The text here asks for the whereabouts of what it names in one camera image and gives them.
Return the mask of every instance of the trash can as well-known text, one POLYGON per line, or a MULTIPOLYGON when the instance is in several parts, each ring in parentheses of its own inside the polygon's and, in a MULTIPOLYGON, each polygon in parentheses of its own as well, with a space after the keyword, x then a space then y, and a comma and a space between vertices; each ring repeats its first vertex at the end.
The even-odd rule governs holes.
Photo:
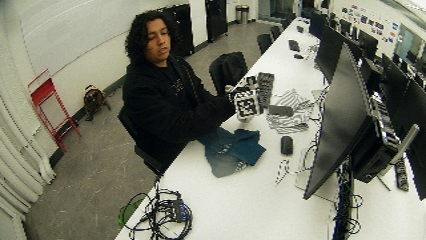
POLYGON ((241 5, 241 23, 248 24, 249 22, 249 6, 241 5))
POLYGON ((236 22, 241 23, 241 5, 236 6, 236 22))

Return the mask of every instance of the desk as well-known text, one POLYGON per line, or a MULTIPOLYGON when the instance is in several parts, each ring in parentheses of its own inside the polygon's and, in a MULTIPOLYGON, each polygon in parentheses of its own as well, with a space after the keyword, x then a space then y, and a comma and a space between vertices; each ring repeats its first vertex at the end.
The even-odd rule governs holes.
MULTIPOLYGON (((318 40, 308 33, 298 33, 297 25, 308 31, 308 25, 296 19, 253 65, 248 76, 258 72, 274 73, 273 94, 282 94, 294 88, 302 97, 314 100, 312 90, 325 87, 322 73, 314 69, 313 59, 293 58, 288 40, 298 41, 302 55, 304 49, 318 40)), ((317 196, 304 200, 304 190, 296 187, 296 175, 288 175, 278 185, 274 183, 282 159, 290 161, 290 171, 298 170, 301 151, 309 147, 318 126, 310 121, 308 131, 290 134, 294 140, 294 154, 290 157, 280 153, 281 135, 269 129, 264 115, 249 123, 240 123, 234 116, 222 127, 230 132, 237 128, 260 130, 260 144, 266 152, 256 166, 216 178, 205 159, 204 145, 197 141, 188 144, 160 182, 160 187, 181 193, 192 209, 193 227, 185 239, 330 239, 336 215, 333 203, 317 196)), ((350 239, 425 239, 426 210, 413 181, 410 183, 411 189, 406 193, 395 186, 389 191, 378 179, 369 184, 354 182, 354 193, 363 197, 358 218, 362 228, 350 239)), ((129 226, 139 221, 143 209, 136 210, 129 226)), ((116 239, 129 239, 128 236, 129 230, 124 228, 116 239)), ((149 239, 149 236, 149 231, 141 232, 136 234, 136 239, 149 239)))

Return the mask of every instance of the office chair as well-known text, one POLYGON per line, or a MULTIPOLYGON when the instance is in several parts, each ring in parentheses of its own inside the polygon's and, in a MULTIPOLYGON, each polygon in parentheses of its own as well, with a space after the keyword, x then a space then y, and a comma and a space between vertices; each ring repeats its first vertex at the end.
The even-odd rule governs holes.
POLYGON ((264 54, 272 45, 270 35, 269 34, 258 35, 257 44, 258 44, 258 48, 261 49, 261 54, 264 54))
POLYGON ((288 19, 288 18, 281 20, 282 31, 284 31, 285 29, 288 29, 292 21, 293 21, 293 20, 292 20, 292 19, 288 19))
POLYGON ((280 35, 281 35, 281 31, 280 31, 278 26, 272 26, 272 27, 270 27, 270 33, 272 33, 272 37, 274 38, 274 41, 276 41, 277 38, 278 38, 280 35))
MULTIPOLYGON (((133 141, 136 143, 137 141, 137 132, 133 128, 133 124, 131 122, 131 119, 128 118, 128 116, 124 113, 124 107, 120 109, 119 112, 119 116, 117 116, 125 130, 128 131, 128 133, 131 134, 131 137, 133 138, 133 141)), ((144 150, 137 146, 137 144, 135 144, 135 153, 137 154, 137 156, 140 156, 144 159, 144 163, 147 165, 147 167, 150 169, 150 171, 153 171, 153 173, 156 175, 160 175, 164 173, 164 164, 154 159, 152 156, 149 156, 144 150)))
POLYGON ((209 73, 218 96, 225 95, 225 86, 236 86, 248 73, 242 52, 222 54, 210 64, 209 73))

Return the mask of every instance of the computer monitor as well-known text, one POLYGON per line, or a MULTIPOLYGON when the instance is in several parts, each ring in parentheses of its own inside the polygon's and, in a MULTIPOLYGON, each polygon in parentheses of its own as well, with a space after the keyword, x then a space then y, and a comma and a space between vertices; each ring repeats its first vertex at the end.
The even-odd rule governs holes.
POLYGON ((426 74, 426 71, 425 71, 425 68, 423 68, 425 62, 423 62, 423 60, 422 60, 421 58, 418 58, 418 59, 415 60, 414 66, 415 66, 415 71, 417 71, 417 72, 421 72, 422 74, 426 74))
POLYGON ((382 72, 377 68, 373 60, 370 60, 366 57, 362 57, 360 71, 361 71, 362 79, 365 81, 365 87, 367 89, 369 95, 373 96, 374 92, 378 91, 382 72))
POLYGON ((398 108, 402 103, 410 79, 385 54, 382 55, 382 67, 383 73, 382 83, 379 84, 379 93, 386 105, 394 130, 398 132, 402 127, 402 121, 398 118, 398 108))
POLYGON ((395 63, 395 64, 401 64, 401 57, 397 53, 394 53, 394 56, 391 57, 391 61, 395 63))
POLYGON ((321 14, 320 11, 313 11, 310 16, 309 33, 314 35, 320 40, 322 37, 322 30, 328 23, 326 15, 321 14))
POLYGON ((352 28, 350 39, 358 41, 358 28, 356 26, 352 28))
POLYGON ((363 49, 363 56, 370 60, 375 58, 378 40, 360 29, 358 33, 360 47, 363 49))
POLYGON ((411 51, 407 51, 406 59, 410 61, 411 64, 415 64, 417 56, 411 51))
POLYGON ((341 34, 344 34, 345 36, 348 34, 350 34, 350 26, 352 26, 352 23, 348 22, 345 19, 341 19, 338 21, 340 25, 341 25, 341 34))
POLYGON ((401 104, 403 126, 397 132, 399 138, 405 138, 413 124, 419 126, 419 132, 409 147, 407 158, 414 174, 414 184, 419 199, 426 198, 426 93, 423 88, 411 81, 406 89, 401 104))
POLYGON ((344 44, 340 53, 322 119, 304 199, 310 198, 350 156, 365 129, 373 123, 367 91, 348 44, 344 44))
POLYGON ((356 60, 358 61, 362 56, 362 50, 357 46, 357 43, 348 39, 333 28, 325 26, 316 57, 316 63, 320 67, 321 72, 324 73, 329 84, 332 83, 344 42, 346 42, 346 44, 349 45, 356 60))

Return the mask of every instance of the curly black hair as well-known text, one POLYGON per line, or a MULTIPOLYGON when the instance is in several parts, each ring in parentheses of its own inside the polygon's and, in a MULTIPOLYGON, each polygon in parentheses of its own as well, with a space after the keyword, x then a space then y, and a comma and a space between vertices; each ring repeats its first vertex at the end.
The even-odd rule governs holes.
POLYGON ((140 63, 147 61, 144 54, 144 49, 148 45, 147 24, 148 22, 156 19, 162 19, 168 27, 172 41, 170 48, 173 49, 173 46, 177 46, 180 44, 181 38, 178 34, 177 23, 172 20, 172 17, 166 12, 158 10, 149 10, 136 15, 129 35, 125 40, 125 51, 131 59, 131 63, 140 63))

